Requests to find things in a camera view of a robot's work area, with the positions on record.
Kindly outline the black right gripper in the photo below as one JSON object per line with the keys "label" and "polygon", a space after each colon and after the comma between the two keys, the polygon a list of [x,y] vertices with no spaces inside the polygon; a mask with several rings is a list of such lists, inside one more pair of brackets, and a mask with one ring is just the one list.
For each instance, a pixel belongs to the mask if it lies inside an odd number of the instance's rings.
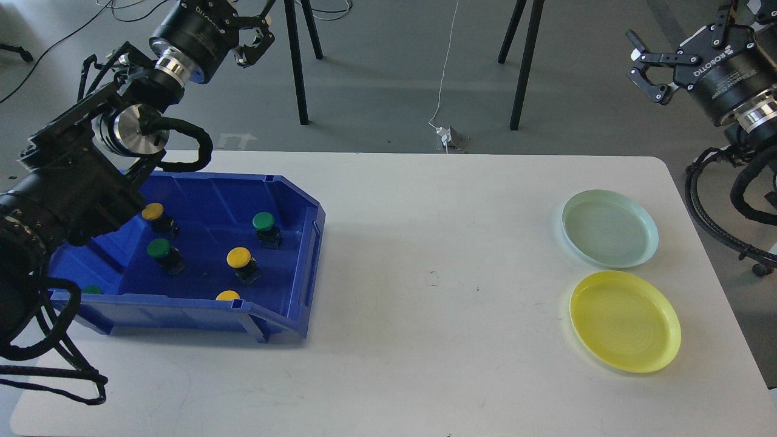
{"label": "black right gripper", "polygon": [[[714,126],[731,124],[737,107],[775,86],[775,66],[757,47],[749,27],[733,25],[717,48],[711,45],[713,36],[703,27],[680,44],[683,53],[653,53],[635,31],[628,30],[626,37],[634,47],[630,58],[641,66],[632,67],[628,77],[653,103],[663,106],[682,87]],[[653,83],[649,66],[677,66],[676,84]]]}

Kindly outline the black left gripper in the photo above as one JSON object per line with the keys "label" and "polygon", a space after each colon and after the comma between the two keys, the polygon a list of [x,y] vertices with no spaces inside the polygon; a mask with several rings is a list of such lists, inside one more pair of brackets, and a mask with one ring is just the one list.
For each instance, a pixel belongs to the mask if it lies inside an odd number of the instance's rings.
{"label": "black left gripper", "polygon": [[[178,1],[149,38],[149,45],[156,55],[170,47],[186,55],[196,66],[192,80],[206,84],[230,50],[240,67],[254,66],[264,56],[275,42],[267,30],[275,3],[266,1],[254,16],[239,16],[228,1]],[[256,31],[252,44],[237,46],[239,31],[231,27],[236,17],[239,30]]]}

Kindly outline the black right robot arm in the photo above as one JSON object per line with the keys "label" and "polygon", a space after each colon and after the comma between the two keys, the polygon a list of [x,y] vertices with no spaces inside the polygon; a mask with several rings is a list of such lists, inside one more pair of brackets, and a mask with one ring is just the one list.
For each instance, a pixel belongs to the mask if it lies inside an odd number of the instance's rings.
{"label": "black right robot arm", "polygon": [[732,207],[749,221],[775,225],[774,211],[756,208],[745,197],[763,172],[775,172],[775,63],[745,25],[705,25],[670,53],[652,52],[633,30],[626,36],[634,47],[629,78],[652,102],[666,105],[675,92],[686,91],[714,126],[725,129],[727,146],[709,147],[686,169],[691,218],[740,260],[754,261],[755,276],[773,274],[775,250],[747,243],[718,224],[705,210],[697,184],[716,161],[740,169],[730,188]]}

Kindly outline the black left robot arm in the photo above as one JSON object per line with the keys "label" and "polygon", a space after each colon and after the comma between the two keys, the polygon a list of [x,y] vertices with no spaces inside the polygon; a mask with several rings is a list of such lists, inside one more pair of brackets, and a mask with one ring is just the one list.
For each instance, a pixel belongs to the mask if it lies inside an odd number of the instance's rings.
{"label": "black left robot arm", "polygon": [[67,334],[81,288],[49,276],[51,258],[64,243],[86,245],[136,216],[154,169],[210,163],[211,136],[165,111],[187,83],[208,83],[229,53],[241,67],[255,64],[274,42],[273,6],[241,16],[233,1],[175,2],[149,38],[153,57],[124,42],[91,86],[86,62],[75,105],[29,138],[20,155],[29,173],[2,193],[3,385],[105,403],[106,377]]}

